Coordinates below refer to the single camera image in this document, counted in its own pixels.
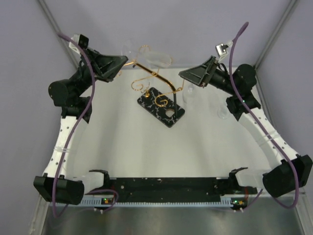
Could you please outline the round clear wine glass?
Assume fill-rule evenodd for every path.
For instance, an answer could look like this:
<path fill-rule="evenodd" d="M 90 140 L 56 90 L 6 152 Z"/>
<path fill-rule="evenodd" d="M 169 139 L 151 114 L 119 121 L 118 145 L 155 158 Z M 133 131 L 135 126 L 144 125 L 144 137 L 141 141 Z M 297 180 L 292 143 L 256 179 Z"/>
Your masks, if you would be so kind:
<path fill-rule="evenodd" d="M 226 105 L 221 104 L 217 110 L 217 115 L 221 119 L 228 119 L 230 117 L 230 112 Z"/>

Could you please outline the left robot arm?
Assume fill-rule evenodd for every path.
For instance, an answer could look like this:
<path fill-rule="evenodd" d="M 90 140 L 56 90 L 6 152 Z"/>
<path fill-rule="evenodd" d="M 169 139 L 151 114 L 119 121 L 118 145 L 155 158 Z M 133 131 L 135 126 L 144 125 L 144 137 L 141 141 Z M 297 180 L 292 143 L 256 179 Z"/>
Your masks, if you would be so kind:
<path fill-rule="evenodd" d="M 106 194 L 111 188 L 104 170 L 89 170 L 83 176 L 76 175 L 73 170 L 77 148 L 92 114 L 91 96 L 83 97 L 82 94 L 93 87 L 92 79 L 112 82 L 128 57 L 103 55 L 90 48 L 85 54 L 91 68 L 82 57 L 77 71 L 70 78 L 54 81 L 48 87 L 54 105 L 62 111 L 52 156 L 43 174 L 35 176 L 33 181 L 35 189 L 47 202 L 78 205 L 91 190 Z"/>

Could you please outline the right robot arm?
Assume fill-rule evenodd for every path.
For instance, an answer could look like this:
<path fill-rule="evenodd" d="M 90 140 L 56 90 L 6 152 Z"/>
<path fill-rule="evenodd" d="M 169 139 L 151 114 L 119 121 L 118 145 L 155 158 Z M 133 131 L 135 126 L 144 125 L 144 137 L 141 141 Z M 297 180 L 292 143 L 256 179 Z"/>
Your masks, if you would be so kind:
<path fill-rule="evenodd" d="M 256 71 L 241 64 L 233 73 L 221 70 L 214 56 L 199 66 L 179 72 L 179 76 L 196 86 L 212 85 L 230 96 L 227 108 L 235 119 L 251 134 L 269 164 L 269 169 L 242 167 L 228 181 L 232 193 L 241 193 L 246 187 L 263 188 L 277 198 L 307 184 L 313 161 L 308 155 L 299 155 L 290 147 L 267 119 L 260 103 L 252 94 L 256 85 Z"/>

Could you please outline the fluted clear champagne glass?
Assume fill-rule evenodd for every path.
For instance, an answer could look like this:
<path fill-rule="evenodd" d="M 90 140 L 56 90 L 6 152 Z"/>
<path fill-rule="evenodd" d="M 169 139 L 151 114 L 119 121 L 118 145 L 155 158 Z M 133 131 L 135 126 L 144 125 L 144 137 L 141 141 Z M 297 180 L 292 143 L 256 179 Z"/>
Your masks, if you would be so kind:
<path fill-rule="evenodd" d="M 140 63 L 148 67 L 168 68 L 173 59 L 169 54 L 152 50 L 149 45 L 138 46 L 127 40 L 121 47 L 121 54 L 128 58 L 126 65 Z"/>

